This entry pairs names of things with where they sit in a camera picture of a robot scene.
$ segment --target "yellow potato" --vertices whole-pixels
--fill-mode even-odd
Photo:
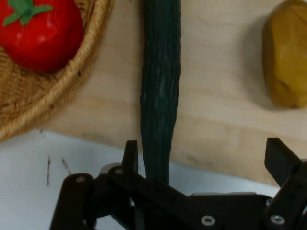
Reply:
[[[273,102],[307,106],[307,3],[287,0],[269,16],[262,33],[263,72]]]

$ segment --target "wooden table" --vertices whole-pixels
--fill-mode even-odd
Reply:
[[[267,137],[307,158],[307,111],[276,108],[262,74],[261,29],[280,2],[182,0],[173,160],[272,183]],[[142,44],[140,1],[117,0],[92,77],[42,128],[119,147],[140,141]]]

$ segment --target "tomato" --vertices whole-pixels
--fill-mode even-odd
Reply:
[[[83,40],[74,0],[0,0],[0,46],[28,69],[53,72],[73,59]]]

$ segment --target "tomato stem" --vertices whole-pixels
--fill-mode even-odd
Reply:
[[[52,10],[52,6],[50,5],[35,6],[33,0],[7,0],[7,3],[15,12],[4,19],[3,26],[7,26],[18,20],[21,25],[26,25],[31,21],[33,16]]]

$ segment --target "cucumber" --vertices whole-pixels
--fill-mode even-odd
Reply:
[[[169,183],[181,74],[180,0],[144,0],[141,137],[147,179]]]

